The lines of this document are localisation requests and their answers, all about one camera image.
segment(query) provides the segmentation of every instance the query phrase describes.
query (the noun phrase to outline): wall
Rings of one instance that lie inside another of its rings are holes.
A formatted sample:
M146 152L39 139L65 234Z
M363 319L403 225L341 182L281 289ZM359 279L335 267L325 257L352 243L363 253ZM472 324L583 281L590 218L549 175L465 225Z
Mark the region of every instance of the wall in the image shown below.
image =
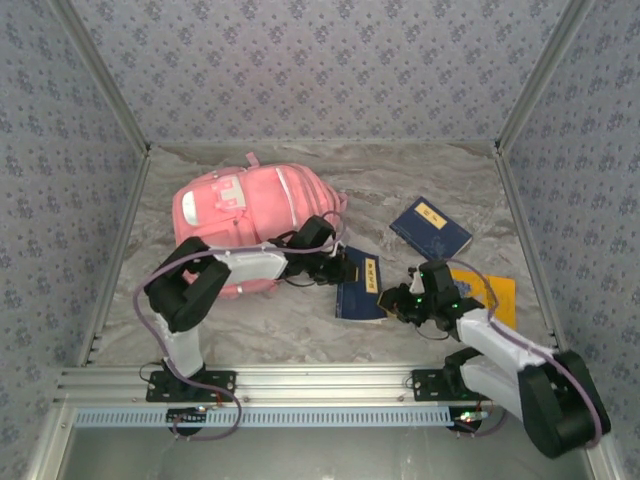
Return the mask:
M77 360L139 155L44 0L0 2L0 478Z
M148 140L491 139L566 0L75 0Z
M640 478L640 6L596 2L509 154L573 348Z

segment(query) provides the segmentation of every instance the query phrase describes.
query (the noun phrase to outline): blue book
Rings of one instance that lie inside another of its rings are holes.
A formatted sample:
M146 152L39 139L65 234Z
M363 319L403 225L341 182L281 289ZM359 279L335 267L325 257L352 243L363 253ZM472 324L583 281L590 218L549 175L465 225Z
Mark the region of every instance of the blue book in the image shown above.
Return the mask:
M471 241L471 234L420 197L393 222L391 230L427 260L451 258Z
M338 285L336 317L360 322L385 319L386 312L378 306L382 288L378 256L353 247L346 247L345 252L349 260L357 265L358 278L355 282Z

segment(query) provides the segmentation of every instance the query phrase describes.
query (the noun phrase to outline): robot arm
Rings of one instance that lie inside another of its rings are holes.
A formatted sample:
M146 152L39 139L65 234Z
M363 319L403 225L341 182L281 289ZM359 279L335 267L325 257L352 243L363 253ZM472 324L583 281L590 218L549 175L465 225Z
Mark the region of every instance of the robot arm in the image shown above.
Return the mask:
M345 255L344 247L331 241L335 236L331 224L313 216L299 231L284 233L248 249L221 247L220 253L187 261L147 285L144 291L156 313L169 358L178 372L197 379L204 371L198 325L224 286L252 280L280 280L303 272L319 285L354 281L357 267ZM188 238L159 268L210 249L215 247L206 245L200 238ZM197 274L192 283L185 279L186 272Z
M584 446L594 436L594 419L576 388L549 363L561 364L587 393L603 433L611 423L579 355L534 344L501 324L494 328L484 305L462 298L444 261L409 269L411 285L386 290L380 306L399 320L436 326L472 348L445 359L444 377L452 392L472 391L495 400L520 419L534 445L555 458Z

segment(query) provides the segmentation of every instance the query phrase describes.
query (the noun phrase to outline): metal frame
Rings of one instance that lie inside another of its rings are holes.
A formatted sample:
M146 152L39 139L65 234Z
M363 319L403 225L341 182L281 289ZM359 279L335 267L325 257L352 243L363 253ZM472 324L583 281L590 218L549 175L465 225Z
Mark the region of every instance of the metal frame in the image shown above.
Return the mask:
M138 153L145 152L147 150L147 142L144 139L142 130L140 130L107 65L98 53L98 49L77 10L69 0L49 0L49 5L76 47L104 99L113 110L125 135Z
M551 289L549 288L549 282L544 273L542 262L538 256L538 250L535 248L533 233L527 221L522 199L518 194L517 183L509 161L503 156L501 150L499 150L496 155L496 164L502 185L505 189L507 202L516 224L516 231L520 237L527 267L529 268L531 280L533 281L533 288L538 297L540 308L542 309L542 316L549 329L553 330L558 347L561 350L566 350L569 348L569 345L562 325L560 324L558 311L551 296ZM589 465L596 479L624 480L626 478L618 451L619 448L612 434L605 436L596 448L586 450Z
M127 205L125 207L124 215L122 216L122 222L118 229L116 236L116 242L111 251L109 263L107 264L107 271L105 277L100 286L100 293L96 299L96 305L93 308L93 312L89 319L88 332L85 335L84 342L80 349L77 364L86 366L89 362L89 356L91 355L92 347L97 335L102 331L104 323L107 320L109 308L111 307L111 301L113 300L113 294L118 283L118 276L120 275L120 268L122 267L122 261L124 259L124 252L129 241L129 235L131 234L131 228L136 218L136 212L138 210L138 203L144 190L144 182L147 178L147 172L149 171L149 153L145 152L140 159L140 164L136 170L133 185L129 192L127 199Z
M500 149L507 152L515 142L593 4L594 0L567 3L498 135Z
M229 428L237 411L212 408L191 412L191 419L177 427ZM83 407L76 428L167 428L179 413L166 407L119 408ZM452 427L449 407L416 405L406 407L248 407L242 410L242 428L344 428L344 427Z
M520 236L534 288L542 307L545 321L556 332L560 347L566 346L558 316L551 299L544 271L537 256L526 222L522 202L508 162L501 154L496 158L516 229ZM144 409L146 383L138 376L137 367L91 367L86 359L91 346L104 325L113 290L128 241L137 205L150 159L145 157L138 170L135 187L129 197L125 220L114 247L114 261L103 284L91 327L93 333L83 348L80 365L62 371L54 396L54 408L47 417L43 435L33 458L30 480L52 479L60 471L61 462L69 441L70 426L79 409L86 407ZM148 374L152 367L145 370ZM238 373L236 395L243 405L255 407L399 407L419 406L470 406L474 402L420 402L413 399L411 388L405 385L410 372L433 366L414 364L332 364L332 365L256 365L216 366L233 369ZM166 408L185 407L185 404L166 404ZM624 478L620 459L611 435L600 445L586 452L588 463L596 479Z

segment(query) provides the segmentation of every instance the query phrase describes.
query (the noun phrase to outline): gray floor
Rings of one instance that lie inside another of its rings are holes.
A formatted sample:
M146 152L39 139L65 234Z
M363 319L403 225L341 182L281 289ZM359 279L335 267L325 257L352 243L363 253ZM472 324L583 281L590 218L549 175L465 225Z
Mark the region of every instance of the gray floor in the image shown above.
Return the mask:
M482 439L457 439L445 428L246 428L220 442L187 443L163 428L85 428L72 433L58 478L587 480L585 457L543 457L513 418Z
M116 293L92 360L139 365L159 357L131 307L131 293L173 250L171 202L177 190L217 165L245 165L254 151L263 163L310 166L349 195L349 244L380 255L384 287L407 281L407 267L423 261L388 225L425 196L473 233L459 255L484 273L517 282L518 330L546 342L546 327L488 145L313 144L152 150L151 167L126 250ZM202 326L208 364L418 362L439 364L460 348L428 342L394 320L354 325L334 318L335 287L296 289L218 300ZM432 325L425 334L438 335Z

